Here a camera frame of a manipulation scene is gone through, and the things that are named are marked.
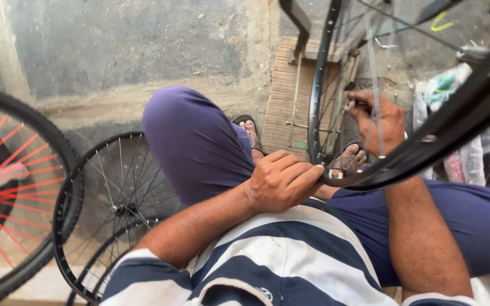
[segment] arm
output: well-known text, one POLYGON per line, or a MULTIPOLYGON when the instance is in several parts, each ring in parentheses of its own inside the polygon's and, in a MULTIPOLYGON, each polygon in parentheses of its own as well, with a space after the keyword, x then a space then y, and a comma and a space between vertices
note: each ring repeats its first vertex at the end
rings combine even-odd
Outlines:
POLYGON ((241 185, 179 212, 148 232, 134 249, 147 248, 173 267, 185 267, 219 235, 257 212, 285 211, 320 187, 322 166, 286 151, 264 157, 241 185))
MULTIPOLYGON (((351 98, 373 107, 371 92, 357 92, 351 98)), ((381 125, 386 153, 404 141, 404 110, 380 97, 381 125)), ((364 141, 370 115, 353 108, 364 141)), ((377 125, 372 124, 368 150, 379 156, 377 125)), ((402 299, 415 294, 438 292, 447 296, 472 297, 470 276, 457 243, 447 227, 422 178, 412 177, 385 189, 389 209, 389 250, 402 283, 402 299)))
POLYGON ((402 299, 438 292, 473 297, 457 243, 421 177, 385 189, 389 250, 402 299))

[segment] wheel hub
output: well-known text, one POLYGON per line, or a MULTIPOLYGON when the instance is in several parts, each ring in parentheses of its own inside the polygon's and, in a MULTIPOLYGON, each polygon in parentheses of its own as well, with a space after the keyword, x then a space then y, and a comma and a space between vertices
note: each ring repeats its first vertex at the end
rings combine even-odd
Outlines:
POLYGON ((111 206, 111 211, 118 217, 124 215, 134 217, 139 212, 139 207, 134 202, 123 203, 122 201, 119 201, 111 206))

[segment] forearm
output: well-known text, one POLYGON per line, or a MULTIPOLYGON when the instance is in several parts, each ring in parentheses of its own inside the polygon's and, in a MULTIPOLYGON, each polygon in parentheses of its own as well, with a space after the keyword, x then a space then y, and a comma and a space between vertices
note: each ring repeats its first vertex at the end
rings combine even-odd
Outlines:
POLYGON ((438 292, 472 297, 462 254, 421 177, 388 187, 389 250, 402 297, 438 292))
POLYGON ((179 212, 148 232, 134 249, 148 248, 173 267, 185 267, 220 234, 255 214, 247 188, 245 182, 179 212))

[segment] wooden board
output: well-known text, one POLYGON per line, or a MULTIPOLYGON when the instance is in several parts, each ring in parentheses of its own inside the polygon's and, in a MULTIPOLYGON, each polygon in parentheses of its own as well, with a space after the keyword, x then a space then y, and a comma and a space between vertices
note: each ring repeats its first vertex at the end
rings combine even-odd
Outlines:
MULTIPOLYGON (((262 131, 262 146, 265 153, 273 153, 277 150, 288 150, 296 155, 307 158, 307 129, 294 127, 292 132, 291 147, 289 147, 289 135, 291 127, 287 122, 292 122, 292 106, 294 104, 294 96, 296 90, 296 76, 298 66, 288 63, 289 50, 296 46, 297 38, 282 37, 279 42, 277 51, 276 65, 272 75, 272 84, 269 91, 268 108, 266 110, 266 120, 262 131)), ((310 40, 306 46, 307 49, 318 50, 319 41, 310 40)), ((348 61, 348 76, 352 76, 349 80, 354 79, 357 71, 357 60, 348 61)), ((309 63, 303 63, 300 70, 300 78, 298 84, 298 96, 296 101, 295 124, 308 125, 309 115, 309 98, 311 94, 311 86, 313 83, 313 74, 315 67, 309 63)), ((335 64, 327 69, 324 76, 325 84, 330 84, 327 93, 334 93, 340 75, 340 66, 335 64)), ((321 109, 328 106, 331 109, 335 105, 335 97, 324 96, 321 98, 321 109)), ((321 121, 321 129, 332 129, 334 123, 331 120, 332 116, 326 115, 321 121)), ((321 132, 321 141, 328 135, 326 132, 321 132)))

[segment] metal rod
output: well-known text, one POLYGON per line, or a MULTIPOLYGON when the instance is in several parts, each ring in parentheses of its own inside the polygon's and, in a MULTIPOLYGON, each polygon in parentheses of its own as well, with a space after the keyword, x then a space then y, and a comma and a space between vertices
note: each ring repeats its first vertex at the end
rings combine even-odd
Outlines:
POLYGON ((294 118, 296 115, 296 102, 298 102, 298 86, 300 85, 300 69, 302 68, 303 51, 298 55, 298 71, 296 72, 296 87, 294 89, 294 106, 292 107, 292 124, 290 125, 289 148, 292 147, 292 131, 294 129, 294 118))
MULTIPOLYGON (((286 122, 287 125, 293 125, 297 128, 301 128, 301 129, 309 129, 307 125, 302 125, 302 124, 297 124, 297 123, 290 123, 290 122, 286 122)), ((327 132, 327 133, 332 133, 333 131, 331 131, 330 129, 318 129, 319 131, 321 132, 327 132)))

